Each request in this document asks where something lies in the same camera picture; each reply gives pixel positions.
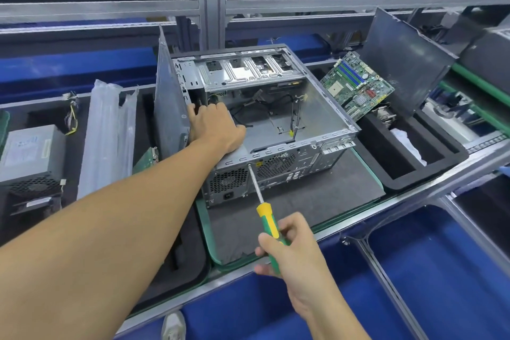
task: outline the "open computer chassis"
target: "open computer chassis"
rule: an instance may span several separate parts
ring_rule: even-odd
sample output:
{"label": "open computer chassis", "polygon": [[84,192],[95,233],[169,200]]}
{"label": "open computer chassis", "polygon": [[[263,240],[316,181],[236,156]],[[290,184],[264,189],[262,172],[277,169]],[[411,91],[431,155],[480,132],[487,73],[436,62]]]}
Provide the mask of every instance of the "open computer chassis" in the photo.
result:
{"label": "open computer chassis", "polygon": [[211,171],[207,207],[332,167],[360,130],[285,45],[170,56],[160,36],[155,116],[162,157],[188,140],[186,105],[223,102],[246,138]]}

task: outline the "circuit board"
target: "circuit board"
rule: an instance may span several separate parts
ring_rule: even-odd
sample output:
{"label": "circuit board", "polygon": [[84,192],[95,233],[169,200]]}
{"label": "circuit board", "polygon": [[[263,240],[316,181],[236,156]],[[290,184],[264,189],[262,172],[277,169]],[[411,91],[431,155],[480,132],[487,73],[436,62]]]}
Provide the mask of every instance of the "circuit board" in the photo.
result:
{"label": "circuit board", "polygon": [[339,59],[322,78],[321,84],[354,121],[366,115],[395,90],[356,52],[348,52]]}

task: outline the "clear plastic wrap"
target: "clear plastic wrap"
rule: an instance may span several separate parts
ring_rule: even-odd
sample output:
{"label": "clear plastic wrap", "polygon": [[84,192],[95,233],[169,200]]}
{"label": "clear plastic wrap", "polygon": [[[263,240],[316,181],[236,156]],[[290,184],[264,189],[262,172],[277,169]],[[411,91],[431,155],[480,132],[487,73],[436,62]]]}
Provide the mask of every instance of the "clear plastic wrap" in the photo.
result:
{"label": "clear plastic wrap", "polygon": [[137,99],[138,89],[133,94],[126,96],[124,104],[119,109],[116,180],[131,176],[133,172]]}
{"label": "clear plastic wrap", "polygon": [[111,83],[94,82],[77,199],[116,180],[121,89]]}

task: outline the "blue ram slot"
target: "blue ram slot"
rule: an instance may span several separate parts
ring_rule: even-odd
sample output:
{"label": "blue ram slot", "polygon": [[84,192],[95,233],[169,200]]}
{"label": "blue ram slot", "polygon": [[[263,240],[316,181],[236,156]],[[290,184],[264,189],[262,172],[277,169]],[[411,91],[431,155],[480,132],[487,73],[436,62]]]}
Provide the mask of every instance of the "blue ram slot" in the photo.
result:
{"label": "blue ram slot", "polygon": [[337,67],[338,67],[338,70],[340,70],[340,72],[342,73],[342,75],[344,77],[348,78],[349,81],[351,81],[354,84],[354,87],[360,86],[360,83],[357,82],[355,79],[353,79],[353,77],[351,77],[351,74],[349,74],[349,72],[346,69],[344,69],[343,67],[341,67],[341,66],[342,65],[340,64]]}
{"label": "blue ram slot", "polygon": [[350,66],[347,64],[347,62],[343,62],[343,61],[342,61],[341,65],[345,66],[345,67],[346,67],[346,68],[347,68],[347,69],[348,69],[348,70],[349,70],[349,71],[350,71],[350,72],[354,75],[354,77],[356,77],[356,78],[358,79],[358,81],[359,81],[360,83],[365,82],[365,81],[364,81],[364,80],[363,80],[363,79],[362,79],[362,78],[358,75],[358,73],[356,73],[353,69],[351,69],[351,68],[350,68]]}

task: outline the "power supply unit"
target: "power supply unit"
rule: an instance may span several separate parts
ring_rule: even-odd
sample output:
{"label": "power supply unit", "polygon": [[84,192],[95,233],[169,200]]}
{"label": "power supply unit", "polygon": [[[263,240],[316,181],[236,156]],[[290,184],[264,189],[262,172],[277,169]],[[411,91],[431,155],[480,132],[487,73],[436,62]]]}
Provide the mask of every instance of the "power supply unit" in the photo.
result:
{"label": "power supply unit", "polygon": [[246,138],[202,187],[207,207],[336,163],[359,127],[285,45],[170,56],[161,30],[155,117],[162,158],[186,146],[186,105],[223,102]]}
{"label": "power supply unit", "polygon": [[0,160],[0,185],[23,198],[54,195],[64,156],[65,136],[55,125],[11,131]]}

